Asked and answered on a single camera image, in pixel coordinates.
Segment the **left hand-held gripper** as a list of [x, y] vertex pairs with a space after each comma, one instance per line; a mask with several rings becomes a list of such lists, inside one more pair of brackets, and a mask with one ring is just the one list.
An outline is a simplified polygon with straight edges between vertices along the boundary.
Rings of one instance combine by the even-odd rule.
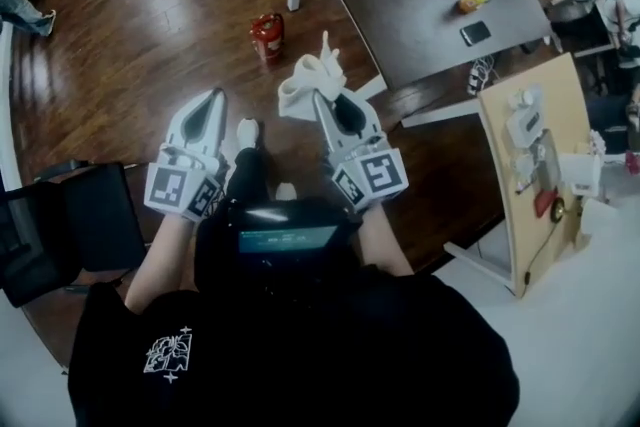
[[[222, 89], [199, 94], [172, 117], [155, 162], [148, 166], [144, 204], [165, 215], [201, 221], [223, 189], [216, 156], [227, 124]], [[177, 146], [202, 146], [202, 153]]]

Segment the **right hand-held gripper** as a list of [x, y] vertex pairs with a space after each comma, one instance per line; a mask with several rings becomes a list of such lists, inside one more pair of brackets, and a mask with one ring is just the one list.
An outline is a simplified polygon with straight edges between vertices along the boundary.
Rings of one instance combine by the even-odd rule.
[[390, 145], [367, 100], [345, 93], [331, 102], [315, 92], [313, 105], [328, 147], [331, 181], [351, 210], [364, 211], [408, 188], [400, 150]]

